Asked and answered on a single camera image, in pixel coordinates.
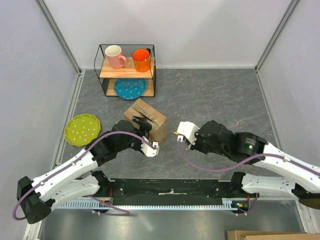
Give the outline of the brown cardboard express box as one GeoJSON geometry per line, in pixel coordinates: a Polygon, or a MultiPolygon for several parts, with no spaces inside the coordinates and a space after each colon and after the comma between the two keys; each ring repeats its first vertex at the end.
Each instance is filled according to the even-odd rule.
{"type": "Polygon", "coordinates": [[[151,124],[152,129],[149,132],[148,140],[157,141],[161,146],[168,136],[168,120],[161,112],[157,111],[142,99],[137,99],[125,112],[125,119],[132,122],[134,127],[139,125],[133,122],[133,117],[146,118],[146,121],[151,124]]]}

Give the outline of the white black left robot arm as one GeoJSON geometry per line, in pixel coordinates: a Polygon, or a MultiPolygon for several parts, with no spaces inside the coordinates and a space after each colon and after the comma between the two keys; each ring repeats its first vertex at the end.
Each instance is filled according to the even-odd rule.
{"type": "Polygon", "coordinates": [[[159,153],[158,141],[150,140],[152,126],[141,117],[135,117],[135,121],[138,128],[130,121],[121,120],[57,168],[33,179],[27,176],[19,179],[12,217],[35,224],[68,201],[95,194],[106,196],[110,182],[98,167],[127,149],[146,157],[159,153]]]}

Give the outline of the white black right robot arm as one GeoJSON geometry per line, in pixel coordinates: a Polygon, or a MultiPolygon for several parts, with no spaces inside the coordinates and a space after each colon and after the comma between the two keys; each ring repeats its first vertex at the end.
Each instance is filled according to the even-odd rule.
{"type": "Polygon", "coordinates": [[[235,172],[229,184],[233,196],[240,197],[247,193],[295,198],[306,207],[320,208],[319,166],[291,156],[253,133],[233,133],[214,120],[202,127],[182,121],[176,133],[177,140],[186,143],[189,150],[217,154],[235,162],[229,170],[248,164],[278,174],[277,177],[270,177],[235,172]]]}

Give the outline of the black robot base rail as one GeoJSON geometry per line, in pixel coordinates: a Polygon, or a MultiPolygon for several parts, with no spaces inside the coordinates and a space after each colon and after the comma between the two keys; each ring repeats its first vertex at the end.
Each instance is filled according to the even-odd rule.
{"type": "Polygon", "coordinates": [[[258,193],[232,188],[216,179],[130,179],[109,181],[94,197],[111,199],[114,206],[173,207],[221,205],[222,199],[255,199],[258,193]]]}

